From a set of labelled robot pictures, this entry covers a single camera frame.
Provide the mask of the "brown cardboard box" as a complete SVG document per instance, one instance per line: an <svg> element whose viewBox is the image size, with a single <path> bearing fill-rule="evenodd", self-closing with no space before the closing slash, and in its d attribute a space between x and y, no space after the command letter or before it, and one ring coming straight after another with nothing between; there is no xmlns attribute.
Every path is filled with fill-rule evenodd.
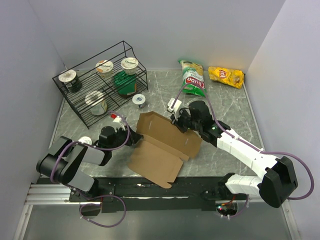
<svg viewBox="0 0 320 240"><path fill-rule="evenodd" d="M161 188L170 189L183 163L194 159L202 139L192 130L182 133L168 118L154 112L141 113L136 132L143 136L127 166Z"/></svg>

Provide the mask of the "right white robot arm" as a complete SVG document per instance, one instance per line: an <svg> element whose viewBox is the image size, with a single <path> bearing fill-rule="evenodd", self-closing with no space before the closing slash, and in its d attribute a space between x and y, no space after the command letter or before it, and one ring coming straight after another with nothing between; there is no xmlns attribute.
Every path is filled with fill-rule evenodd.
<svg viewBox="0 0 320 240"><path fill-rule="evenodd" d="M228 200L235 194L256 195L271 207L279 208L298 187L294 165L288 157L278 158L250 147L250 143L228 125L214 121L204 101L193 101L188 107L182 107L180 100L171 98L167 110L172 124L182 133L198 132L204 141L231 154L256 174L224 176L218 187L223 199Z"/></svg>

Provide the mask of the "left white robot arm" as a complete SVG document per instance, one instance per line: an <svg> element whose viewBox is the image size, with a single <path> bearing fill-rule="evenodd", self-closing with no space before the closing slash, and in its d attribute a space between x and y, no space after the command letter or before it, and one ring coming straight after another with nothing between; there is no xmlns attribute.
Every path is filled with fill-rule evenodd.
<svg viewBox="0 0 320 240"><path fill-rule="evenodd" d="M101 129L98 140L92 146L78 140L61 136L48 149L46 155L38 161L36 171L58 183L78 190L87 201L94 201L99 195L99 181L82 170L82 162L105 166L112 158L112 151L120 146L132 147L143 139L130 127L114 128L105 126Z"/></svg>

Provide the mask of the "small white yogurt cup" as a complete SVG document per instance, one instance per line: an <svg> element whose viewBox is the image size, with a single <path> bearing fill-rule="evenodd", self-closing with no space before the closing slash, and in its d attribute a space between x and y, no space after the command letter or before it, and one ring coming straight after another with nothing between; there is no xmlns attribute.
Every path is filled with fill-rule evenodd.
<svg viewBox="0 0 320 240"><path fill-rule="evenodd" d="M146 104L146 97L143 94L135 94L132 102L138 109L142 109Z"/></svg>

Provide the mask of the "white cup lower rack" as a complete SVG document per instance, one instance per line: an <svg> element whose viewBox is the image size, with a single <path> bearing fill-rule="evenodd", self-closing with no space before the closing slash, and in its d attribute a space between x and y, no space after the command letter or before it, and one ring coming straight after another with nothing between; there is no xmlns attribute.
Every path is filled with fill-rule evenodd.
<svg viewBox="0 0 320 240"><path fill-rule="evenodd" d="M105 100L105 95L98 90L89 92L85 96L84 101L89 107L90 112L95 116L100 116L107 112L108 105Z"/></svg>

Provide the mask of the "green Chuba chips bag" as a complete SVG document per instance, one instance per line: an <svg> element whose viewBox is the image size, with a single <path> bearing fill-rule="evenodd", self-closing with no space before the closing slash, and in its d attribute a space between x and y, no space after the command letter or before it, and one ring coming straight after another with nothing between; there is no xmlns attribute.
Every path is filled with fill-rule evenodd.
<svg viewBox="0 0 320 240"><path fill-rule="evenodd" d="M205 97L204 93L207 92L207 89L203 66L187 60L179 60L178 62L182 67L182 86L189 84L183 88L182 92Z"/></svg>

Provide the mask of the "dark tin can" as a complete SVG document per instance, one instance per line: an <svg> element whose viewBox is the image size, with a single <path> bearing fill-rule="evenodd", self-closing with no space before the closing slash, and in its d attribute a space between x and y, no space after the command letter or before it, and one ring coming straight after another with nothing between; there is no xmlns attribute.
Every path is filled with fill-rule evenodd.
<svg viewBox="0 0 320 240"><path fill-rule="evenodd" d="M92 139L88 136L82 136L77 141L86 146L91 146L93 144Z"/></svg>

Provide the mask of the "green snack bag in rack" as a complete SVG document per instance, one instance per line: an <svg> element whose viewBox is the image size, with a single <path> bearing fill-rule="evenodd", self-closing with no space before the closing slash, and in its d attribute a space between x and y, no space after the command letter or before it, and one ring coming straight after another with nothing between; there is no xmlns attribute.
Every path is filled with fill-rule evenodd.
<svg viewBox="0 0 320 240"><path fill-rule="evenodd" d="M137 92L135 74L129 75L123 70L113 77L113 81L118 94L124 98L128 98Z"/></svg>

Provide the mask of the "yellow Lays chips bag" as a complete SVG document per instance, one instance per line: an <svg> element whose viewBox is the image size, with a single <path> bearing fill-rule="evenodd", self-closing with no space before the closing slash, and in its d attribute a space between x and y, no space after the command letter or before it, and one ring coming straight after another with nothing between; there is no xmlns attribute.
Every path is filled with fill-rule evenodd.
<svg viewBox="0 0 320 240"><path fill-rule="evenodd" d="M238 69L210 66L208 75L212 81L241 89L244 83L244 73Z"/></svg>

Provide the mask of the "Chobani yogurt cup on rack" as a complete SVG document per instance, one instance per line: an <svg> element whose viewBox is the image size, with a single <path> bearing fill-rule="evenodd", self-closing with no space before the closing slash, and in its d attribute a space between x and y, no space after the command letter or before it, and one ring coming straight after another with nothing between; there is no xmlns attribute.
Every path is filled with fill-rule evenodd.
<svg viewBox="0 0 320 240"><path fill-rule="evenodd" d="M135 57L126 57L121 61L121 67L127 75L134 75L139 61Z"/></svg>

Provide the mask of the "orange yogurt cup on rack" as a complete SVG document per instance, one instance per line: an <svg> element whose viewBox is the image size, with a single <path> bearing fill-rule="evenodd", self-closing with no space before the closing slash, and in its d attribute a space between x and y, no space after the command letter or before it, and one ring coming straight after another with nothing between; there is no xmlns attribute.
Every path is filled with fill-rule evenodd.
<svg viewBox="0 0 320 240"><path fill-rule="evenodd" d="M105 79L113 75L114 64L111 61L101 60L95 65L96 71Z"/></svg>

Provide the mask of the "dark yogurt cup on rack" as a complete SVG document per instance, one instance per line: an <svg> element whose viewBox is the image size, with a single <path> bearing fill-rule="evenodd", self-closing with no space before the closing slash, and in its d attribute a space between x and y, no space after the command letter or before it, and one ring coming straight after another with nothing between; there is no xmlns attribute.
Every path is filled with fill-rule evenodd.
<svg viewBox="0 0 320 240"><path fill-rule="evenodd" d="M71 93L78 92L82 87L82 83L78 78L77 72L73 69L62 72L58 76L58 80L62 82Z"/></svg>

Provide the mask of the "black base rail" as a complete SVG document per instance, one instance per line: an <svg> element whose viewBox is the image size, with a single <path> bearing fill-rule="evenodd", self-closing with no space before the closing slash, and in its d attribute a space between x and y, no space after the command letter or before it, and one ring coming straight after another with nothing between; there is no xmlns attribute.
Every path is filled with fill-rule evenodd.
<svg viewBox="0 0 320 240"><path fill-rule="evenodd" d="M224 177L177 177L171 188L162 188L144 177L99 177L93 195L71 191L72 203L95 203L102 213L118 211L202 210L215 211L217 201L245 200L231 193Z"/></svg>

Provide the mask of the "aluminium extrusion rail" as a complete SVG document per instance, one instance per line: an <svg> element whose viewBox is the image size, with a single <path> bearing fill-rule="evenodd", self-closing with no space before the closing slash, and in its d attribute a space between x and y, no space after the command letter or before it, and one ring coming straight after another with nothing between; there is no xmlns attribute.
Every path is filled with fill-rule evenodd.
<svg viewBox="0 0 320 240"><path fill-rule="evenodd" d="M71 190L59 184L31 184L25 205L64 205L69 203Z"/></svg>

